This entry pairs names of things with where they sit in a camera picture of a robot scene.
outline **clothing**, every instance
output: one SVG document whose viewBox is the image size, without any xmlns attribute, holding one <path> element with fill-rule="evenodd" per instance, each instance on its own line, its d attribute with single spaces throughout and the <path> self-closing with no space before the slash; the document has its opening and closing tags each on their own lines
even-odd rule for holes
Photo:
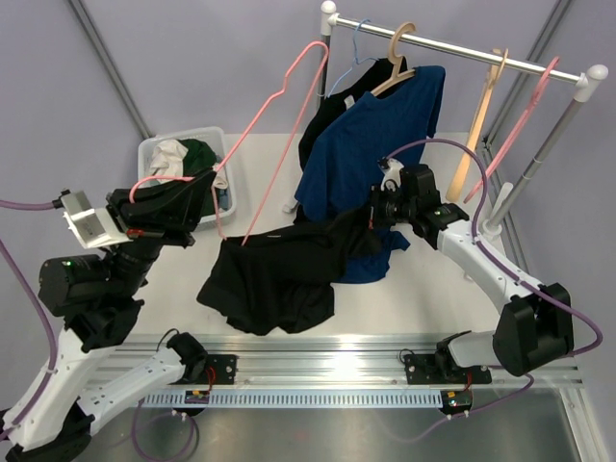
<svg viewBox="0 0 616 462">
<path fill-rule="evenodd" d="M 333 221 L 301 223 L 220 243 L 212 273 L 197 296 L 227 323 L 256 335 L 276 326 L 288 333 L 333 316 L 330 283 L 345 273 L 348 255 L 380 250 L 368 229 L 368 211 L 353 210 Z"/>
<path fill-rule="evenodd" d="M 415 76 L 395 93 L 377 99 L 365 92 L 327 127 L 315 141 L 295 193 L 306 217 L 321 221 L 364 205 L 371 185 L 383 178 L 378 160 L 404 144 L 434 136 L 444 82 L 442 67 L 417 67 Z M 406 166 L 416 165 L 423 152 L 421 145 L 397 159 Z M 379 235 L 381 253 L 349 261 L 340 282 L 367 283 L 385 277 L 392 250 L 409 245 L 398 232 L 382 230 Z"/>
<path fill-rule="evenodd" d="M 216 153 L 205 141 L 188 139 L 180 140 L 179 142 L 187 149 L 186 156 L 182 161 L 184 175 L 180 174 L 180 176 L 195 176 L 204 168 L 213 167 L 218 160 Z M 220 199 L 220 192 L 218 189 L 216 189 L 216 193 L 217 199 Z M 214 200 L 212 199 L 212 194 L 208 191 L 205 200 L 203 201 L 203 207 L 201 208 L 201 216 L 208 217 L 214 213 Z"/>
<path fill-rule="evenodd" d="M 188 153 L 188 148 L 178 140 L 165 140 L 154 146 L 152 160 L 147 170 L 147 176 L 183 176 L 182 163 Z M 166 183 L 171 180 L 159 180 Z"/>
<path fill-rule="evenodd" d="M 352 97 L 352 102 L 354 104 L 354 102 L 358 101 L 366 91 L 375 89 L 389 79 L 392 76 L 393 69 L 394 65 L 391 64 L 387 58 L 382 58 L 374 63 L 351 87 L 340 93 L 332 94 L 321 102 L 319 110 L 306 127 L 306 131 L 299 141 L 299 165 L 302 170 L 306 167 L 312 148 L 319 135 L 323 133 L 334 120 L 344 114 L 347 109 L 350 109 L 347 107 L 350 102 L 346 103 L 345 100 Z M 407 70 L 407 64 L 406 58 L 403 58 L 400 72 L 404 72 L 405 70 Z M 396 89 L 397 86 L 385 91 L 380 97 L 387 97 L 394 93 Z"/>
<path fill-rule="evenodd" d="M 212 166 L 212 169 L 216 170 L 218 168 L 218 165 L 219 163 L 216 162 Z M 216 178 L 214 179 L 214 183 L 212 183 L 212 186 L 214 186 L 217 190 L 226 190 L 227 188 L 229 188 L 229 182 L 227 181 L 227 175 L 224 172 L 224 167 L 217 173 Z"/>
</svg>

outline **pink hanger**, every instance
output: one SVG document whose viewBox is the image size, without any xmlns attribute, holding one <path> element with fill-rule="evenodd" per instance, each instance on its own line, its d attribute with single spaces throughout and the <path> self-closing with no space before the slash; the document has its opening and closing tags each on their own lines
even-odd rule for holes
<svg viewBox="0 0 616 462">
<path fill-rule="evenodd" d="M 530 101 L 528 102 L 526 109 L 524 109 L 524 112 L 522 113 L 522 115 L 520 115 L 520 118 L 511 130 L 511 133 L 500 147 L 499 153 L 496 155 L 490 166 L 486 168 L 485 174 L 488 178 L 490 178 L 490 175 L 494 173 L 494 170 L 497 169 L 499 164 L 502 162 L 502 159 L 504 159 L 504 156 L 507 154 L 507 152 L 509 152 L 509 149 L 511 149 L 513 142 L 520 136 L 522 129 L 530 119 L 530 115 L 535 110 L 537 103 L 543 96 L 543 93 L 548 86 L 548 82 L 550 81 L 550 72 L 556 67 L 559 61 L 560 58 L 555 57 L 552 62 L 548 64 L 548 67 L 546 67 L 546 70 L 541 75 L 541 78 L 539 79 L 539 82 L 537 83 L 537 86 L 535 87 L 535 90 L 530 97 Z M 471 192 L 469 192 L 469 194 L 464 198 L 465 204 L 473 198 L 477 191 L 479 191 L 479 188 L 481 188 L 481 184 L 482 180 L 479 180 L 477 184 L 473 187 Z"/>
<path fill-rule="evenodd" d="M 308 51 L 311 48 L 314 48 L 315 46 L 320 46 L 320 47 L 324 48 L 324 53 L 323 53 L 323 57 L 321 59 L 321 64 L 319 65 L 319 69 L 317 69 L 317 73 L 315 74 L 315 77 L 314 77 L 314 79 L 312 81 L 312 85 L 310 86 L 310 89 L 308 90 L 308 93 L 306 94 L 306 98 L 304 99 L 304 103 L 303 103 L 303 105 L 301 107 L 301 110 L 299 111 L 299 114 L 297 115 L 297 119 L 295 120 L 295 124 L 293 126 L 293 130 L 291 132 L 291 135 L 287 139 L 287 144 L 286 144 L 286 146 L 285 146 L 285 148 L 284 148 L 284 150 L 282 152 L 282 155 L 280 156 L 280 160 L 278 161 L 278 165 L 276 166 L 276 170 L 274 171 L 274 174 L 271 177 L 271 180 L 269 181 L 268 188 L 266 189 L 266 193 L 263 196 L 263 199 L 261 200 L 261 203 L 259 204 L 259 208 L 257 209 L 257 213 L 255 214 L 254 218 L 252 219 L 252 222 L 250 223 L 250 226 L 248 226 L 248 230 L 246 231 L 246 234 L 244 236 L 244 240 L 242 241 L 242 245 L 246 244 L 246 241 L 248 240 L 248 237 L 250 236 L 252 228 L 254 228 L 254 225 L 256 224 L 257 219 L 261 215 L 261 212 L 263 210 L 263 206 L 265 205 L 266 200 L 268 199 L 268 196 L 270 195 L 271 188 L 272 188 L 273 183 L 274 183 L 274 181 L 276 179 L 276 176 L 278 175 L 278 172 L 280 171 L 280 168 L 282 167 L 282 163 L 284 162 L 285 158 L 287 157 L 287 153 L 289 152 L 289 148 L 291 147 L 291 143 L 293 141 L 293 137 L 295 135 L 295 132 L 297 131 L 297 128 L 299 127 L 299 122 L 301 121 L 301 118 L 303 117 L 304 113 L 306 112 L 306 107 L 308 106 L 308 102 L 310 101 L 310 98 L 311 98 L 313 92 L 315 91 L 315 87 L 317 86 L 317 82 L 319 80 L 319 76 L 321 75 L 323 67 L 325 66 L 325 63 L 327 62 L 327 57 L 329 55 L 329 50 L 327 48 L 327 45 L 325 45 L 321 41 L 313 41 L 313 42 L 309 43 L 303 49 L 303 51 L 299 54 L 299 56 L 297 56 L 297 58 L 295 58 L 295 61 L 293 62 L 293 64 L 291 64 L 291 67 L 289 67 L 289 69 L 287 69 L 287 72 L 285 73 L 284 81 L 282 83 L 282 89 L 280 91 L 277 91 L 276 93 L 274 93 L 272 96 L 270 96 L 267 99 L 267 101 L 263 104 L 263 106 L 261 107 L 261 109 L 259 110 L 257 115 L 252 119 L 252 121 L 245 128 L 245 130 L 242 133 L 242 135 L 240 136 L 240 138 L 233 145 L 233 147 L 231 148 L 229 153 L 224 157 L 224 159 L 222 159 L 222 161 L 220 162 L 220 164 L 218 164 L 218 167 L 216 168 L 216 172 L 218 172 L 218 171 L 220 171 L 221 168 L 223 168 L 226 165 L 227 162 L 229 162 L 229 160 L 231 159 L 231 156 L 233 156 L 233 154 L 235 154 L 235 152 L 238 150 L 238 147 L 240 147 L 240 144 L 242 144 L 242 142 L 244 141 L 244 139 L 246 138 L 248 133 L 250 133 L 250 131 L 254 127 L 255 123 L 257 123 L 257 120 L 259 120 L 259 118 L 261 117 L 263 112 L 270 105 L 271 101 L 276 99 L 278 96 L 282 95 L 287 90 L 287 83 L 288 83 L 288 80 L 289 80 L 289 76 L 293 73 L 293 71 L 295 70 L 295 68 L 299 64 L 299 62 L 306 56 Z M 169 179 L 170 180 L 177 180 L 177 181 L 191 181 L 193 178 L 191 176 L 169 177 L 169 176 L 164 176 L 164 175 L 155 175 L 155 176 L 148 176 L 148 177 L 142 178 L 140 181 L 138 181 L 135 184 L 135 186 L 133 186 L 133 188 L 131 188 L 131 191 L 129 193 L 129 201 L 131 203 L 135 202 L 135 191 L 143 183 L 145 183 L 147 181 L 150 181 L 150 180 L 169 180 Z M 217 228 L 218 228 L 218 235 L 226 240 L 226 236 L 224 236 L 224 233 L 222 232 L 222 223 L 220 222 L 220 211 L 219 211 L 219 208 L 218 208 L 218 199 L 217 199 L 217 196 L 216 196 L 216 191 L 214 189 L 214 186 L 212 187 L 212 198 L 214 199 L 214 210 L 215 210 L 215 213 L 216 213 L 216 223 L 217 223 Z"/>
</svg>

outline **wooden hanger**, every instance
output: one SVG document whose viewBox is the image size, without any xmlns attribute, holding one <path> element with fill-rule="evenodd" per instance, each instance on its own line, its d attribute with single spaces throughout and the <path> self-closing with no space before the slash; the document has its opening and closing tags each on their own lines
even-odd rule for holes
<svg viewBox="0 0 616 462">
<path fill-rule="evenodd" d="M 500 50 L 492 50 L 494 53 L 501 54 Z M 502 61 L 499 65 L 491 65 L 490 70 L 488 70 L 488 75 L 486 77 L 485 83 L 483 84 L 483 91 L 481 92 L 481 99 L 479 100 L 479 104 L 477 105 L 477 109 L 475 110 L 475 116 L 473 118 L 473 124 L 471 125 L 471 131 L 469 133 L 469 138 L 467 140 L 467 147 L 475 152 L 477 148 L 477 143 L 479 142 L 479 137 L 481 136 L 481 128 L 483 127 L 483 122 L 485 120 L 486 113 L 488 112 L 488 106 L 490 105 L 490 98 L 492 98 L 492 91 L 494 86 L 499 81 L 501 77 L 502 70 L 504 69 L 504 64 L 507 60 L 507 56 L 509 56 L 509 50 L 505 49 L 504 54 L 502 55 Z M 455 171 L 453 175 L 453 179 L 449 184 L 449 189 L 446 194 L 446 198 L 449 202 L 455 202 L 460 198 L 460 193 L 462 192 L 462 187 L 464 186 L 464 182 L 466 181 L 466 176 L 469 173 L 469 168 L 471 166 L 471 156 L 468 154 L 463 154 L 462 159 L 460 160 L 460 164 L 458 165 L 458 169 Z"/>
<path fill-rule="evenodd" d="M 398 55 L 396 53 L 396 45 L 398 45 L 398 41 L 403 34 L 406 33 L 414 33 L 417 29 L 415 28 L 415 24 L 412 22 L 405 22 L 400 25 L 396 29 L 396 33 L 389 41 L 389 51 L 387 52 L 387 59 L 391 64 L 394 65 L 394 69 L 392 70 L 392 76 L 383 82 L 381 85 L 372 90 L 372 94 L 374 96 L 378 96 L 383 91 L 390 89 L 395 84 L 402 82 L 404 80 L 410 79 L 415 75 L 415 69 L 409 69 L 402 73 L 400 73 L 400 68 L 402 66 L 402 60 L 404 59 L 403 55 Z"/>
</svg>

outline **white bracket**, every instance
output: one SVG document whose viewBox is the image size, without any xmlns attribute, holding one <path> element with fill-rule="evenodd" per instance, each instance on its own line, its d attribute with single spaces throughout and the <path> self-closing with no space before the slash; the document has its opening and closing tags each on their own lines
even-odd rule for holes
<svg viewBox="0 0 616 462">
<path fill-rule="evenodd" d="M 321 3 L 321 35 L 331 36 L 332 26 L 336 25 L 335 21 L 331 23 L 331 17 L 338 15 L 336 13 L 336 4 L 331 0 L 325 0 Z"/>
<path fill-rule="evenodd" d="M 512 183 L 505 182 L 505 183 L 502 184 L 502 188 L 500 188 L 499 196 L 497 197 L 497 200 L 494 203 L 494 207 L 492 208 L 492 213 L 490 214 L 490 217 L 488 219 L 486 219 L 485 221 L 483 221 L 483 223 L 481 224 L 482 234 L 491 243 L 493 243 L 494 240 L 498 236 L 501 235 L 502 225 L 500 223 L 497 223 L 495 225 L 491 225 L 490 221 L 494 217 L 494 215 L 497 212 L 497 210 L 501 207 L 502 202 L 507 198 L 507 196 L 511 193 L 512 190 L 513 190 L 513 184 Z"/>
<path fill-rule="evenodd" d="M 582 79 L 576 85 L 577 91 L 574 99 L 579 103 L 585 103 L 593 95 L 599 84 L 607 78 L 608 69 L 603 64 L 595 64 L 591 66 L 586 73 L 582 75 Z"/>
</svg>

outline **green cloth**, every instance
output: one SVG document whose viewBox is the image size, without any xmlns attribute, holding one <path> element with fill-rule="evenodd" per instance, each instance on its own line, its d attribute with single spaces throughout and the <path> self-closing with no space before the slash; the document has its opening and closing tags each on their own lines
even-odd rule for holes
<svg viewBox="0 0 616 462">
<path fill-rule="evenodd" d="M 189 151 L 186 153 L 184 160 L 182 161 L 182 167 L 184 168 L 184 176 L 195 176 L 199 171 L 204 168 L 213 166 L 216 161 L 216 153 L 205 141 L 200 140 L 179 140 L 180 143 L 186 147 Z M 205 201 L 203 202 L 203 208 L 201 209 L 201 216 L 208 217 L 214 214 L 214 200 L 210 192 L 206 194 Z"/>
</svg>

